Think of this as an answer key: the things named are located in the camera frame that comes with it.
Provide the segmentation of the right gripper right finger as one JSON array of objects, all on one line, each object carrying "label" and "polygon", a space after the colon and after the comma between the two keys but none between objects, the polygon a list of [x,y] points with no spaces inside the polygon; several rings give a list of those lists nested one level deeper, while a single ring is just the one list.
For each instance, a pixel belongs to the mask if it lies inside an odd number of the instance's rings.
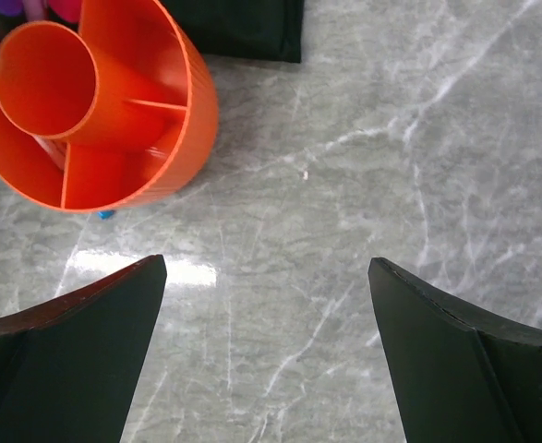
[{"label": "right gripper right finger", "polygon": [[407,441],[542,442],[542,329],[384,257],[368,280]]}]

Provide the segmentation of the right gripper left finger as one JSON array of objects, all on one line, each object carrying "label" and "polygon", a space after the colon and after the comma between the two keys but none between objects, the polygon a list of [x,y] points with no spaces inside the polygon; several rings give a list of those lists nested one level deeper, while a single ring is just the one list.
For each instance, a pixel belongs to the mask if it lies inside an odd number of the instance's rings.
[{"label": "right gripper left finger", "polygon": [[118,442],[161,308],[163,256],[0,317],[0,442]]}]

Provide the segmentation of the orange round pen holder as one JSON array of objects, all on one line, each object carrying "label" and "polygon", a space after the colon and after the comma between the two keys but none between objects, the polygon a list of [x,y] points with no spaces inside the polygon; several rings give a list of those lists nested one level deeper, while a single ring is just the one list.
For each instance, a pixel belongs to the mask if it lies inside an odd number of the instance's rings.
[{"label": "orange round pen holder", "polygon": [[[211,74],[157,1],[85,1],[78,28],[29,22],[0,38],[0,178],[63,212],[139,206],[211,154]],[[33,138],[67,144],[60,170]]]}]

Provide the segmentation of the pink cap black highlighter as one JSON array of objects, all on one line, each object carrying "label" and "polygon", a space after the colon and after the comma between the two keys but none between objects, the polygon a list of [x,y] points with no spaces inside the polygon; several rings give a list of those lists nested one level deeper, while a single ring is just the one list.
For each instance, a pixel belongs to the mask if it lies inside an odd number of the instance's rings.
[{"label": "pink cap black highlighter", "polygon": [[47,0],[48,11],[58,19],[77,25],[80,20],[81,0]]}]

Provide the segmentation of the purple cap black highlighter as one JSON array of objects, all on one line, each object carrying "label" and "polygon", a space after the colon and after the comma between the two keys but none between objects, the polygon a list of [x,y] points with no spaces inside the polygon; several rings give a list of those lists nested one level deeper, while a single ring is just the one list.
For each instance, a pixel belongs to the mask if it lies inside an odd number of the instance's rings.
[{"label": "purple cap black highlighter", "polygon": [[21,23],[26,20],[20,0],[0,0],[0,21]]}]

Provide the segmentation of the light pink highlighter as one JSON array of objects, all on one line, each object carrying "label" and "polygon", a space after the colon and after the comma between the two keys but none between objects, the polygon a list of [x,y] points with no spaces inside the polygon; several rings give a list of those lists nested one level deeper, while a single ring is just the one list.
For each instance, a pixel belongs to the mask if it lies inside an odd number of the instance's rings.
[{"label": "light pink highlighter", "polygon": [[28,22],[46,19],[46,2],[44,0],[22,0],[22,5]]}]

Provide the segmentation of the blue tip thin pen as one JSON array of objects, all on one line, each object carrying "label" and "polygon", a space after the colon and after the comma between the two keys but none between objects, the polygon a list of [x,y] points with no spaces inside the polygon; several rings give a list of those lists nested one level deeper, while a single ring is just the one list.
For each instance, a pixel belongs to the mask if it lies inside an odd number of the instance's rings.
[{"label": "blue tip thin pen", "polygon": [[43,148],[54,164],[60,170],[64,170],[66,165],[67,144],[59,140],[51,140],[38,136],[34,136],[33,138],[39,146]]}]

